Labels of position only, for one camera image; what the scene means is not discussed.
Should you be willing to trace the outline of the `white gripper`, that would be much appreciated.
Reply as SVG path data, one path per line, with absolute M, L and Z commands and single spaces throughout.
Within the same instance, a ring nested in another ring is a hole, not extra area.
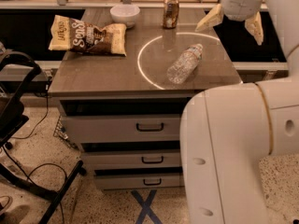
M 263 43 L 263 25 L 260 10 L 263 0 L 221 0 L 214 6 L 195 28 L 196 32 L 219 25 L 225 15 L 231 21 L 245 21 L 246 30 L 253 36 L 258 46 Z

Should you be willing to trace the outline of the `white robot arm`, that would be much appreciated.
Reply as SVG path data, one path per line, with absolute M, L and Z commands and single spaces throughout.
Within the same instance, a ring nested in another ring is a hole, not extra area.
M 191 224 L 268 224 L 259 161 L 298 150 L 299 0 L 221 0 L 212 12 L 246 21 L 260 40 L 262 4 L 289 74 L 202 91 L 185 106 L 180 153 Z

